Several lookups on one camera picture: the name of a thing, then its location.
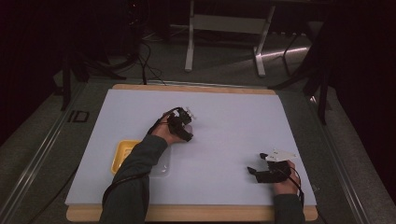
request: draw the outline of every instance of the hand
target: hand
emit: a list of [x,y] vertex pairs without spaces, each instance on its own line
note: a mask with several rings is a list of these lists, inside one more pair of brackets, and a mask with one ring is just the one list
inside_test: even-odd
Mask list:
[[165,116],[161,122],[155,127],[155,129],[152,131],[152,135],[157,135],[161,138],[163,138],[168,146],[176,143],[176,142],[185,142],[183,139],[179,138],[177,135],[172,134],[169,132],[169,127],[168,127],[168,119],[169,116]]
[[[293,162],[288,161],[289,167],[295,168],[295,165]],[[297,177],[295,172],[291,169],[291,175],[290,177],[300,185],[300,178]],[[287,179],[283,182],[280,183],[275,183],[274,184],[274,190],[275,190],[275,195],[278,194],[297,194],[298,188],[295,186],[291,180]]]

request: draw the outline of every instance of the yellow tray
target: yellow tray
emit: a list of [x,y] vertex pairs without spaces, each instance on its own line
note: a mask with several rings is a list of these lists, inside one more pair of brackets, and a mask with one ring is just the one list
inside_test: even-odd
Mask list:
[[113,175],[119,170],[123,161],[128,157],[128,155],[134,149],[134,146],[136,146],[136,144],[139,142],[139,140],[122,140],[119,142],[113,164],[111,165],[111,173],[113,173]]

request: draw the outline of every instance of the dark background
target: dark background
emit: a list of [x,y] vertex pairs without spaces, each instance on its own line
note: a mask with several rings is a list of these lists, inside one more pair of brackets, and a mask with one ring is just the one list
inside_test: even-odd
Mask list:
[[[148,25],[164,38],[169,38],[170,23],[188,24],[189,1],[150,3],[154,13]],[[213,7],[210,4],[203,1],[196,10]],[[122,38],[128,39],[128,35],[139,39],[128,32],[124,6],[125,1],[104,0],[0,2],[0,144],[54,93],[52,77],[60,71],[70,46],[104,62],[109,54],[136,50],[134,43],[120,48]],[[239,1],[233,6],[218,6],[217,11],[265,18],[261,10],[249,8],[244,9]],[[324,20],[323,15],[329,12],[315,43],[325,46],[318,57],[332,69],[331,86],[395,201],[396,8],[391,1],[359,1],[353,7],[319,12],[285,5],[276,9],[271,29],[290,35],[299,32],[304,20]],[[145,21],[144,15],[139,18]]]

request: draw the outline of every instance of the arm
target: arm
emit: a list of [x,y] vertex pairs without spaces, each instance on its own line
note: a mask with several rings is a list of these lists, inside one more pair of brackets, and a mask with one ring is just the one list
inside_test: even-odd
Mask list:
[[[127,176],[149,172],[165,149],[181,142],[169,133],[167,125],[158,125],[134,147],[114,176],[113,183]],[[145,223],[149,207],[149,177],[145,176],[123,183],[113,189],[103,208],[100,223]]]
[[[289,166],[294,168],[294,164],[288,161]],[[300,183],[300,179],[294,172],[290,177]],[[276,224],[302,224],[305,223],[303,206],[297,196],[297,187],[289,180],[274,184],[275,198],[275,223]]]

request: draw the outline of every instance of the gray sleeve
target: gray sleeve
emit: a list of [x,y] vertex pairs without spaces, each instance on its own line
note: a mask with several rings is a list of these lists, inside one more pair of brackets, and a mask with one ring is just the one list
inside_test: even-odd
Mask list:
[[274,198],[275,224],[302,224],[305,215],[296,194],[279,194]]
[[[155,135],[146,135],[122,163],[113,182],[127,176],[149,172],[166,150],[166,141]],[[149,177],[142,177],[114,188],[107,197],[100,223],[145,223],[149,207]]]

